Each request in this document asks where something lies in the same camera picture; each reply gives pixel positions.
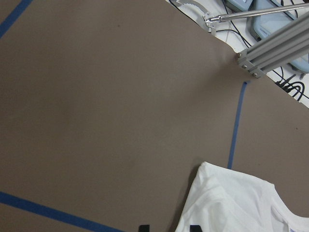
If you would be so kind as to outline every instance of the white fabric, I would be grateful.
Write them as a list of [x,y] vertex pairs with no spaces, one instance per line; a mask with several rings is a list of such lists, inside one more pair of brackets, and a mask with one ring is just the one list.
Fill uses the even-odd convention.
[[176,232],[309,232],[309,218],[294,215],[273,184],[255,176],[202,163]]

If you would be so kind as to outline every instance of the white cloth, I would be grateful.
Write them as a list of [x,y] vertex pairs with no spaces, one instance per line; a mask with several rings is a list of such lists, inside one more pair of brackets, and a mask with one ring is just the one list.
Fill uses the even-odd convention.
[[309,232],[275,186],[255,176],[204,162],[191,186],[176,232]]

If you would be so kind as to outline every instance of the metal rod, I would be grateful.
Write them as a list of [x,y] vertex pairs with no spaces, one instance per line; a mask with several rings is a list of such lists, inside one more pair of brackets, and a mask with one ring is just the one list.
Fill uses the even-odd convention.
[[290,11],[290,10],[297,10],[302,9],[305,7],[309,7],[309,3],[301,3],[301,4],[295,4],[291,6],[280,6],[280,7],[273,7],[273,8],[267,8],[262,10],[256,10],[256,11],[247,11],[247,12],[239,12],[234,14],[222,14],[218,15],[212,18],[209,18],[208,20],[210,22],[226,22],[233,19],[238,18],[247,18],[252,16],[259,16],[259,15],[266,15],[276,12],[282,12],[282,11]]

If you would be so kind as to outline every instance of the blue line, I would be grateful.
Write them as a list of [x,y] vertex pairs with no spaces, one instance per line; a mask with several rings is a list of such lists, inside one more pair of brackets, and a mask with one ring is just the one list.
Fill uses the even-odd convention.
[[247,87],[248,83],[249,83],[249,81],[244,82],[242,84],[241,91],[240,91],[240,96],[239,96],[239,101],[238,101],[238,106],[237,106],[237,112],[236,112],[236,119],[235,119],[235,124],[234,124],[232,144],[231,144],[231,148],[230,148],[230,155],[228,157],[228,164],[227,164],[227,168],[228,169],[232,169],[232,165],[233,165],[233,159],[234,159],[234,153],[235,153],[235,147],[236,147],[236,140],[237,140],[238,127],[239,127],[241,107],[242,107],[243,97],[245,95],[245,90],[246,90],[246,87]]
[[21,0],[15,9],[0,24],[0,38],[10,29],[11,25],[19,18],[24,10],[30,5],[32,0]]
[[123,232],[112,227],[108,227],[81,217],[77,217],[71,214],[67,214],[41,204],[36,204],[10,194],[0,192],[0,203],[7,204],[9,206],[26,210],[47,218],[58,220],[73,226],[77,226],[86,230],[95,232]]

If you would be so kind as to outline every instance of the blue tape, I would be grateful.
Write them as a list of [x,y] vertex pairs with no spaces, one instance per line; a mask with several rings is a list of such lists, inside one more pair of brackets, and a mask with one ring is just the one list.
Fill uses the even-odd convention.
[[73,226],[77,226],[86,230],[95,232],[123,232],[112,227],[108,227],[81,217],[77,217],[71,214],[67,214],[41,204],[36,204],[31,201],[27,201],[10,194],[0,192],[0,203],[26,210],[47,218],[51,218],[57,221],[61,221]]
[[247,87],[248,83],[249,83],[249,81],[244,82],[242,84],[241,91],[240,91],[240,96],[239,96],[239,101],[238,101],[238,106],[237,106],[237,112],[236,112],[236,119],[235,119],[235,124],[234,124],[232,144],[231,144],[231,148],[230,148],[230,155],[228,157],[228,164],[227,164],[227,168],[228,169],[232,169],[232,165],[233,165],[233,159],[234,159],[234,153],[235,153],[235,147],[236,147],[236,140],[237,140],[238,127],[239,127],[241,107],[242,107],[243,97],[245,95],[245,90],[246,90],[246,87]]
[[0,38],[10,29],[10,27],[30,5],[31,2],[32,0],[22,0],[9,14],[9,16],[6,17],[6,19],[0,24]]

